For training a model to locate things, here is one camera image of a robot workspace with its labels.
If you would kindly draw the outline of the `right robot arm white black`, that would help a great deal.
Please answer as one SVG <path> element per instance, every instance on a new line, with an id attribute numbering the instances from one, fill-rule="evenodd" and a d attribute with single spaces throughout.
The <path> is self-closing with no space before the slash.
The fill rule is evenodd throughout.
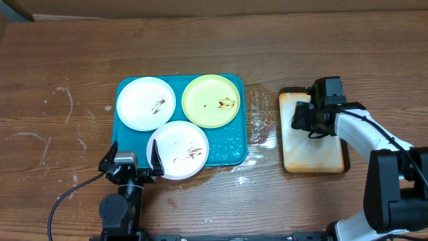
<path id="1" fill-rule="evenodd" d="M 321 240 L 406 238 L 427 228 L 427 148 L 394 137 L 358 102 L 299 101 L 290 126 L 337 136 L 368 161 L 363 210 L 331 223 Z"/>

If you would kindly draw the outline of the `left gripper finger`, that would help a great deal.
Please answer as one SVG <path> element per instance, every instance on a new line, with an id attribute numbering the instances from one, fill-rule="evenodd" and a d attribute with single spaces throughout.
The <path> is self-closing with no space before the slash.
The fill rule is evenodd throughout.
<path id="1" fill-rule="evenodd" d="M 108 171 L 108 168 L 113 164 L 115 155 L 118 151 L 118 141 L 114 141 L 111 148 L 105 154 L 105 156 L 101 159 L 98 164 L 99 172 L 105 173 Z"/>
<path id="2" fill-rule="evenodd" d="M 156 139 L 152 142 L 152 151 L 151 151 L 151 159 L 150 162 L 152 164 L 152 175 L 153 176 L 163 176 L 165 174 L 165 169 L 163 167 Z"/>

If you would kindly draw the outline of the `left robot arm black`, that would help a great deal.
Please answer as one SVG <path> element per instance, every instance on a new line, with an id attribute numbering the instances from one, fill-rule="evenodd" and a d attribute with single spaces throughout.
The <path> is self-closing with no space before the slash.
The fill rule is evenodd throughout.
<path id="1" fill-rule="evenodd" d="M 100 203 L 101 240 L 152 240 L 149 232 L 140 226 L 144 185 L 154 183 L 165 170 L 156 141 L 150 154 L 152 166 L 139 168 L 136 153 L 119 151 L 118 142 L 114 142 L 99 162 L 98 170 L 118 186 L 116 193 L 107 195 Z"/>

